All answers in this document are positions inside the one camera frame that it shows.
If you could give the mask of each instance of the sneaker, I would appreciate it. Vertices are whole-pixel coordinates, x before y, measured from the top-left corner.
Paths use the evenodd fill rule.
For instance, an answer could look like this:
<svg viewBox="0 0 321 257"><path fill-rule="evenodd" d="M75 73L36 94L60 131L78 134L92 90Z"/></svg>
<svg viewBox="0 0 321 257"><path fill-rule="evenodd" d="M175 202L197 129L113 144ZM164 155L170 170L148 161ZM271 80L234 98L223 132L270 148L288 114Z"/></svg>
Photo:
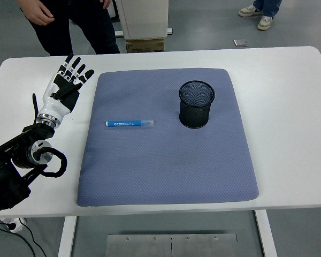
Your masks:
<svg viewBox="0 0 321 257"><path fill-rule="evenodd" d="M263 15L263 10L259 10L259 9L255 8L253 5L250 5L246 8L239 10L238 14L242 17Z"/></svg>
<svg viewBox="0 0 321 257"><path fill-rule="evenodd" d="M261 31L265 31L268 28L270 28L272 21L273 21L273 17L263 16L257 28L260 29Z"/></svg>

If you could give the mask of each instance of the white table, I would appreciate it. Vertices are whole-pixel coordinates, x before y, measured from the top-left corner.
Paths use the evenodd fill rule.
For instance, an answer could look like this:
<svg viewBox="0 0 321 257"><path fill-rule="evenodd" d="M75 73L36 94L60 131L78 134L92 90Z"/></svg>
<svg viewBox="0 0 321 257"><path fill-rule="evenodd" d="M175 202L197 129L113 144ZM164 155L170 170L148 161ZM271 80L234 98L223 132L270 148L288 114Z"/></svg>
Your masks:
<svg viewBox="0 0 321 257"><path fill-rule="evenodd" d="M6 60L0 68L0 145L33 121L64 57ZM233 49L82 56L95 74L74 111L56 129L52 146L68 159L57 179L39 177L30 197L0 217L82 216L151 211L223 211L321 207L321 55L313 47ZM259 188L246 202L193 205L79 207L82 155L98 76L103 72L184 67L225 69L232 80ZM52 161L49 169L58 170Z"/></svg>

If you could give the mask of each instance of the black mesh pen holder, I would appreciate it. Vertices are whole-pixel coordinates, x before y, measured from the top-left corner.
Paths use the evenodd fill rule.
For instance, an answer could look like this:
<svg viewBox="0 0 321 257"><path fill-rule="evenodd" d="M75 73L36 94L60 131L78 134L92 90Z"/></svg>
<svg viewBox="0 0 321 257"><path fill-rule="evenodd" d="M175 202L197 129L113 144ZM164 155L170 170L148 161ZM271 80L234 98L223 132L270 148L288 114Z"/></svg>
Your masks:
<svg viewBox="0 0 321 257"><path fill-rule="evenodd" d="M208 122L210 105L215 98L214 89L206 82L192 80L181 86L179 96L182 124L191 129L203 127Z"/></svg>

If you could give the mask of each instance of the metal plate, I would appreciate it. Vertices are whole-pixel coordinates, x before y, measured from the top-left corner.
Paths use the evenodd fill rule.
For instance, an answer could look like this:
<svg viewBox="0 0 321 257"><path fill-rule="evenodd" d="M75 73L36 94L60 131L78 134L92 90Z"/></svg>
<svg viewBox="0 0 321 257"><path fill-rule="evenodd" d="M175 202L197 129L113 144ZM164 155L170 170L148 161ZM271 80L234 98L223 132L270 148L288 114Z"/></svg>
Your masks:
<svg viewBox="0 0 321 257"><path fill-rule="evenodd" d="M236 234L108 235L105 257L235 257Z"/></svg>
<svg viewBox="0 0 321 257"><path fill-rule="evenodd" d="M248 42L246 39L233 39L236 47L248 47Z"/></svg>
<svg viewBox="0 0 321 257"><path fill-rule="evenodd" d="M105 257L171 257L171 235L108 235Z"/></svg>
<svg viewBox="0 0 321 257"><path fill-rule="evenodd" d="M236 234L172 235L172 257L235 257Z"/></svg>

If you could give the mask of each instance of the jeans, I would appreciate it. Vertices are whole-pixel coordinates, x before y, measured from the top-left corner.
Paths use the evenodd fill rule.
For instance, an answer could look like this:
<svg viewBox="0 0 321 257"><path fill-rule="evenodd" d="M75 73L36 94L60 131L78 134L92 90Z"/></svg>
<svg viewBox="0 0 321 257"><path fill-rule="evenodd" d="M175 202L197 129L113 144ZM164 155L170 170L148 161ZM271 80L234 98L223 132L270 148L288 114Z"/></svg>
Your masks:
<svg viewBox="0 0 321 257"><path fill-rule="evenodd" d="M255 0L253 6L263 10L264 16L274 17L279 10L282 0Z"/></svg>
<svg viewBox="0 0 321 257"><path fill-rule="evenodd" d="M69 19L83 31L96 54L118 54L115 31L103 3L98 0L41 0L55 21L39 26L30 22L42 47L50 56L73 52L69 33Z"/></svg>

